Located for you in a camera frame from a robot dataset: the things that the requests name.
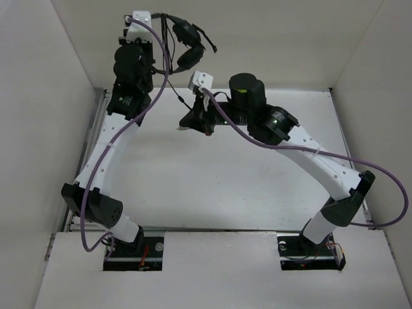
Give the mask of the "black headset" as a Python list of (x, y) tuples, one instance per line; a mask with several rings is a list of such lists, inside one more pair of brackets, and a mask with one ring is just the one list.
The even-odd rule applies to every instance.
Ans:
[[(203, 29), (195, 24), (189, 23), (185, 19), (166, 13), (151, 14), (151, 19), (160, 19), (161, 21), (162, 40), (169, 57), (168, 74), (170, 75), (188, 71), (201, 61), (206, 48), (202, 44), (200, 35), (203, 35), (204, 39), (210, 44), (214, 53), (218, 51), (217, 46), (211, 41)], [(174, 40), (173, 35), (175, 35), (179, 43), (182, 43), (184, 46), (189, 48), (178, 58), (178, 67), (176, 69), (173, 68), (174, 54), (170, 54), (167, 38), (168, 34), (171, 35), (172, 40)]]

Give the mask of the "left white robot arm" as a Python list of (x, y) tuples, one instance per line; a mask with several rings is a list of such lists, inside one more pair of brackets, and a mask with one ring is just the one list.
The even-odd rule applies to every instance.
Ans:
[(72, 213), (110, 231), (115, 244), (129, 255), (141, 253), (144, 232), (123, 213), (121, 201), (111, 198), (117, 165), (141, 121), (133, 122), (151, 103), (153, 44), (135, 39), (122, 41), (115, 52), (116, 80), (98, 140), (73, 184), (63, 185), (61, 195)]

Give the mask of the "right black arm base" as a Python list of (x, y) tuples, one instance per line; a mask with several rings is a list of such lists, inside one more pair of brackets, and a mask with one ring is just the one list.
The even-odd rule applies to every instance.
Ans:
[(298, 234), (277, 235), (277, 249), (281, 270), (337, 270), (346, 266), (346, 256), (333, 234), (322, 243), (307, 242)]

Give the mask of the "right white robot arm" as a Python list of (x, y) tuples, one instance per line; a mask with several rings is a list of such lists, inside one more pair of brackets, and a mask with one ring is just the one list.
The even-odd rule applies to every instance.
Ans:
[(192, 74), (188, 88), (196, 98), (191, 111), (179, 125), (207, 136), (213, 134), (217, 125), (246, 126), (253, 142), (272, 146), (320, 183), (329, 198), (298, 237), (299, 248), (307, 254), (314, 253), (336, 228), (351, 223), (371, 189), (375, 175), (352, 169), (327, 156), (325, 149), (295, 116), (279, 106), (268, 104), (265, 85), (253, 74), (232, 76), (230, 96), (227, 101), (217, 104), (212, 102), (212, 82), (212, 75), (200, 71)]

